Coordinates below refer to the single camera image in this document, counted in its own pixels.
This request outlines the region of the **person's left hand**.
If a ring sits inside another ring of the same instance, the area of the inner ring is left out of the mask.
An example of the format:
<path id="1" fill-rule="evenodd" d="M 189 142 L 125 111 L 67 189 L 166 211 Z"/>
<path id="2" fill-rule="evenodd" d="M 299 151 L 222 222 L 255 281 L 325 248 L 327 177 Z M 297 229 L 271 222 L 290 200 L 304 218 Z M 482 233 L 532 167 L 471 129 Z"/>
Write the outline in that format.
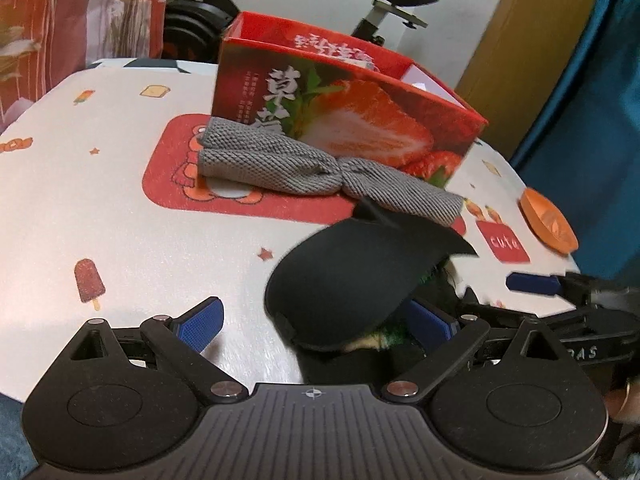
<path id="1" fill-rule="evenodd" d="M 614 380 L 604 396 L 604 402 L 610 419 L 621 424 L 638 426 L 640 424 L 640 382 L 639 378 Z"/>

